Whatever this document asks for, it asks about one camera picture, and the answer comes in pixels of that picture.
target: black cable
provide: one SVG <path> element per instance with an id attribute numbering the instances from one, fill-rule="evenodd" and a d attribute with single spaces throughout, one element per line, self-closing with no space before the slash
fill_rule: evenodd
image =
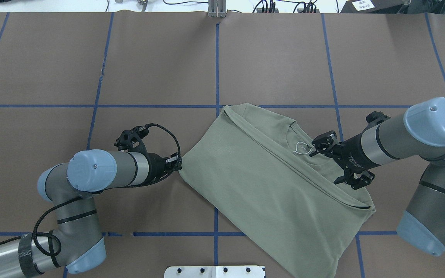
<path id="1" fill-rule="evenodd" d="M 178 139 L 176 139 L 176 136 L 172 132 L 170 132 L 167 128 L 163 127 L 162 125 L 158 125 L 158 124 L 154 124 L 154 123 L 145 125 L 145 128 L 149 128 L 149 127 L 158 127 L 160 129 L 164 130 L 165 132 L 167 132 L 169 135 L 171 135 L 171 137 L 173 137 L 173 139 L 175 140 L 175 143 L 176 143 L 176 148 L 178 148 L 178 158 L 176 159 L 176 163 L 175 163 L 173 169 L 177 169 L 178 166 L 180 165 L 180 163 L 182 162 L 182 151 L 181 151 L 180 143 L 178 142 Z M 169 172 L 168 174 L 162 176 L 158 180 L 153 180 L 150 183 L 146 183 L 145 185 L 127 185 L 122 188 L 139 188 L 139 187 L 144 187 L 144 186 L 148 186 L 148 185 L 153 185 L 154 183 L 164 181 L 166 178 L 168 178 L 168 176 L 171 176 L 171 174 L 173 174 L 173 172 Z"/>
<path id="2" fill-rule="evenodd" d="M 305 7 L 307 6 L 307 3 L 305 3 L 305 2 L 298 2 L 298 4 L 295 6 L 295 8 L 293 9 L 293 13 L 296 11 L 296 8 L 298 8 L 298 6 L 300 5 L 300 4 L 303 4 L 303 9 L 305 9 Z"/>
<path id="3" fill-rule="evenodd" d="M 162 0 L 164 4 L 166 5 L 180 5 L 180 4 L 187 4 L 187 3 L 193 3 L 193 4 L 208 4 L 209 2 L 200 2 L 200 1 L 185 1 L 185 2 L 179 2 L 179 3 L 167 3 L 166 0 Z"/>
<path id="4" fill-rule="evenodd" d="M 57 256 L 57 255 L 61 252 L 61 242 L 60 242 L 60 240 L 59 240 L 55 235 L 50 235 L 50 237 L 52 237 L 53 239 L 55 239 L 55 240 L 58 242 L 58 250 L 57 250 L 56 252 L 53 252 L 53 253 L 51 253 L 51 252 L 47 252 L 47 251 L 41 246 L 41 244 L 40 244 L 39 241 L 37 240 L 37 229 L 39 228 L 39 225 L 41 224 L 42 220 L 44 220 L 44 218 L 45 218 L 49 213 L 51 213 L 52 211 L 57 210 L 57 209 L 60 208 L 60 207 L 66 206 L 67 204 L 71 204 L 71 203 L 76 202 L 76 201 L 81 200 L 81 199 L 82 199 L 81 197 L 75 197 L 75 198 L 70 199 L 70 200 L 68 200 L 68 201 L 66 201 L 66 202 L 64 202 L 64 203 L 61 203 L 61 204 L 57 205 L 57 206 L 53 206 L 52 208 L 46 210 L 46 212 L 43 213 L 43 214 L 41 215 L 41 217 L 39 218 L 39 220 L 37 220 L 37 222 L 36 222 L 36 224 L 35 224 L 35 226 L 34 226 L 34 230 L 32 231 L 32 239 L 34 240 L 34 244 L 36 245 L 37 249 L 38 249 L 39 251 L 41 251 L 44 255 L 49 256 L 49 257 Z"/>
<path id="5" fill-rule="evenodd" d="M 59 241 L 59 239 L 56 236 L 49 235 L 49 233 L 47 233 L 47 232 L 38 232 L 37 236 L 45 236 L 45 237 L 48 237 L 50 239 L 54 239 L 55 241 Z M 6 243 L 11 242 L 11 241 L 16 241 L 17 239 L 21 239 L 21 238 L 22 238 L 22 236 L 12 237 L 11 239 L 7 239 L 5 241 L 1 241 L 0 245 L 6 244 Z"/>
<path id="6" fill-rule="evenodd" d="M 256 11 L 256 8 L 258 7 L 258 4 L 262 3 L 262 11 L 263 11 L 263 3 L 265 2 L 265 4 L 267 5 L 267 0 L 260 0 L 254 7 L 254 10 L 252 12 Z"/>
<path id="7" fill-rule="evenodd" d="M 315 3 L 316 3 L 317 1 L 318 1 L 318 0 L 315 0 L 314 2 L 312 2 L 312 1 L 310 0 L 310 2 L 308 2 L 307 7 L 306 7 L 305 9 L 302 10 L 302 13 L 312 14 L 312 13 L 316 12 L 316 11 L 317 11 L 317 6 L 315 5 Z"/>
<path id="8" fill-rule="evenodd" d="M 60 242 L 60 240 L 58 239 L 58 237 L 57 236 L 55 236 L 54 234 L 49 234 L 48 232 L 37 232 L 37 229 L 39 228 L 39 225 L 41 224 L 41 222 L 42 222 L 42 220 L 44 220 L 44 218 L 49 214 L 49 213 L 51 213 L 51 211 L 54 211 L 54 210 L 56 210 L 56 209 L 58 209 L 58 208 L 60 208 L 60 207 L 63 207 L 63 206 L 66 206 L 67 204 L 71 204 L 71 203 L 73 203 L 73 202 L 75 202 L 75 201 L 78 201 L 78 200 L 81 200 L 82 198 L 81 197 L 76 197 L 76 198 L 73 198 L 73 199 L 71 199 L 71 200 L 68 200 L 68 201 L 66 201 L 66 202 L 64 202 L 64 203 L 62 203 L 62 204 L 59 204 L 59 205 L 57 205 L 57 206 L 54 206 L 54 207 L 52 207 L 51 209 L 48 209 L 40 218 L 39 218 L 39 220 L 37 220 L 37 222 L 36 222 L 36 224 L 35 224 L 35 226 L 34 226 L 34 230 L 32 231 L 32 240 L 34 241 L 34 244 L 35 244 L 35 246 L 37 247 L 37 249 L 39 250 L 39 251 L 41 251 L 44 255 L 46 255 L 46 256 L 49 256 L 49 257 L 54 257 L 54 256 L 57 256 L 60 252 L 61 252 L 61 242 Z M 56 252 L 47 252 L 43 247 L 42 247 L 42 245 L 39 243 L 39 241 L 37 240 L 37 237 L 38 236 L 45 236 L 45 237 L 48 237 L 49 239 L 51 239 L 51 240 L 55 240 L 57 243 L 58 243 L 58 249 L 56 250 Z M 11 239 L 7 239 L 7 240 L 5 240 L 5 241 L 1 241 L 0 242 L 0 245 L 3 245 L 3 244 L 6 244 L 6 243 L 8 243 L 8 242 L 11 242 L 11 241 L 16 241 L 17 239 L 21 239 L 21 237 L 22 236 L 16 236 L 16 237 L 12 237 Z"/>

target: white label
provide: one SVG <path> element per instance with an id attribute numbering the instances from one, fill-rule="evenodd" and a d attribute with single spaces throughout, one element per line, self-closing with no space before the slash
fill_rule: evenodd
<path id="1" fill-rule="evenodd" d="M 298 154 L 310 154 L 312 152 L 312 148 L 307 144 L 303 142 L 298 142 L 296 144 L 296 150 L 294 153 Z"/>
<path id="2" fill-rule="evenodd" d="M 370 0 L 360 0 L 353 2 L 352 4 L 353 6 L 355 6 L 355 9 L 357 9 L 357 11 L 375 8 L 375 6 L 372 4 L 372 1 Z"/>

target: folded t-shirt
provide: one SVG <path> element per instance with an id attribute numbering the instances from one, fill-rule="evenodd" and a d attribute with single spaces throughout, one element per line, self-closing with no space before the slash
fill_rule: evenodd
<path id="1" fill-rule="evenodd" d="M 343 174 L 334 160 L 300 154 L 311 141 L 291 118 L 226 106 L 180 174 L 293 276 L 333 277 L 375 208 L 365 188 L 334 185 Z"/>

